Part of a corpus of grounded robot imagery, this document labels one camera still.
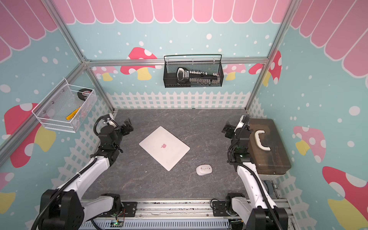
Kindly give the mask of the silver laptop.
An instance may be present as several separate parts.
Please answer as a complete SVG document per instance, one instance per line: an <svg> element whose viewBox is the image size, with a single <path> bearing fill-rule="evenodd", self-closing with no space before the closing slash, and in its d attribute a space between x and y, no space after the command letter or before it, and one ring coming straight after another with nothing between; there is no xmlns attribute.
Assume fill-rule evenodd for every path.
<svg viewBox="0 0 368 230"><path fill-rule="evenodd" d="M167 171L190 151L190 147L162 126L149 134L139 145Z"/></svg>

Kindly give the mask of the white wireless mouse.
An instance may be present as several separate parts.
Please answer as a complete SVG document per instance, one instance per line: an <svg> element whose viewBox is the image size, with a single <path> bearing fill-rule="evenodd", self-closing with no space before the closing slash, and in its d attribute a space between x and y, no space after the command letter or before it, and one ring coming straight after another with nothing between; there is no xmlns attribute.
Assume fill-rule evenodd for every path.
<svg viewBox="0 0 368 230"><path fill-rule="evenodd" d="M208 175L213 172L212 167L209 164L200 165L196 168L196 173L200 176Z"/></svg>

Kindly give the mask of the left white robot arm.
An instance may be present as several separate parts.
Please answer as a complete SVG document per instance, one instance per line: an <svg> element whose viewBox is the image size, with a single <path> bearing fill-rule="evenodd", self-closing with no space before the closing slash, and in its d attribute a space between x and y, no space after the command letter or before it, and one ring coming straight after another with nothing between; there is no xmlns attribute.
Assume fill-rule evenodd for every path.
<svg viewBox="0 0 368 230"><path fill-rule="evenodd" d="M123 153L122 138L134 130L130 119L118 124L111 114L101 116L93 127L100 139L100 146L90 161L71 179L56 189L43 193L40 211L32 225L33 230L77 230L80 226L101 214L118 217L125 212L118 194L105 193L98 198L82 200L84 193L93 182Z"/></svg>

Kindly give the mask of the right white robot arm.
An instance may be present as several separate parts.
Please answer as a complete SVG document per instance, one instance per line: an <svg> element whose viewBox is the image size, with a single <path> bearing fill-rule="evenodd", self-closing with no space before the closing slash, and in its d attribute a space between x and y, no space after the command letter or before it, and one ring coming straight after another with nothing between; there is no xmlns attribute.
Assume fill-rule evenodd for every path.
<svg viewBox="0 0 368 230"><path fill-rule="evenodd" d="M277 206L262 183L261 176L280 176L291 168L285 147L271 119L243 115L235 126L227 123L222 133L231 140L228 164L241 178L248 197L241 193L226 196L224 211L239 217L230 230L286 230L288 214Z"/></svg>

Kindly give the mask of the brown lidded storage box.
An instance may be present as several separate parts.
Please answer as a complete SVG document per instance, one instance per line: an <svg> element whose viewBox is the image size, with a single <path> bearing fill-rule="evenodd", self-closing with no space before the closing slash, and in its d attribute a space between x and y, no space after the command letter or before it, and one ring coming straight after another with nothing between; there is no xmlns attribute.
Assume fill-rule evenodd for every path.
<svg viewBox="0 0 368 230"><path fill-rule="evenodd" d="M251 118L249 152L259 175L282 176L291 169L282 139L272 119Z"/></svg>

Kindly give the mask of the yellow tool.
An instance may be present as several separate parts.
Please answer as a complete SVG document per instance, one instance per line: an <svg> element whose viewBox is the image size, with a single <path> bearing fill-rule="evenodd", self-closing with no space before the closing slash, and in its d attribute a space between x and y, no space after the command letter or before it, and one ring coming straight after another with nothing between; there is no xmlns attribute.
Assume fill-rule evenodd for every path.
<svg viewBox="0 0 368 230"><path fill-rule="evenodd" d="M78 113L78 111L80 110L80 107L78 107L76 110L74 110L71 114L69 114L67 117L66 117L66 120L70 121L72 120L75 115Z"/></svg>

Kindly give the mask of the black tape roll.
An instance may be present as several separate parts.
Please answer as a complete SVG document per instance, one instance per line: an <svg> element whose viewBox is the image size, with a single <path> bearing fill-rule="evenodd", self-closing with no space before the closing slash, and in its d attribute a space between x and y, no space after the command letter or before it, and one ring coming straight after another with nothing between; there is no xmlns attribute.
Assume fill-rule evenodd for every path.
<svg viewBox="0 0 368 230"><path fill-rule="evenodd" d="M77 96L80 100L86 101L87 98L91 95L92 89L83 88L77 92Z"/></svg>

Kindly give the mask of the socket bit set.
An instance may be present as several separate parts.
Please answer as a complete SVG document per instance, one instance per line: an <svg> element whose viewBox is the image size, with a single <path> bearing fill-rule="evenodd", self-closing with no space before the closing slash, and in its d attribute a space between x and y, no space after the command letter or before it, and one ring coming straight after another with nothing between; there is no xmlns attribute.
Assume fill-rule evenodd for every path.
<svg viewBox="0 0 368 230"><path fill-rule="evenodd" d="M184 68L178 68L176 72L176 81L178 85L185 87L219 87L222 84L221 75L218 73L210 74L208 72L189 71Z"/></svg>

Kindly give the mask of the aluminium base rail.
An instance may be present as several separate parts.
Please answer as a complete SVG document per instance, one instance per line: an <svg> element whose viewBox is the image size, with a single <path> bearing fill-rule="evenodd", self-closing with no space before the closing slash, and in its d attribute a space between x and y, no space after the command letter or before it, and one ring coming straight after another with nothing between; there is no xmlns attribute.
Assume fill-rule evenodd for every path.
<svg viewBox="0 0 368 230"><path fill-rule="evenodd" d="M236 230L250 218L256 203L237 195L225 199L122 200L124 213L117 218L103 213L82 230Z"/></svg>

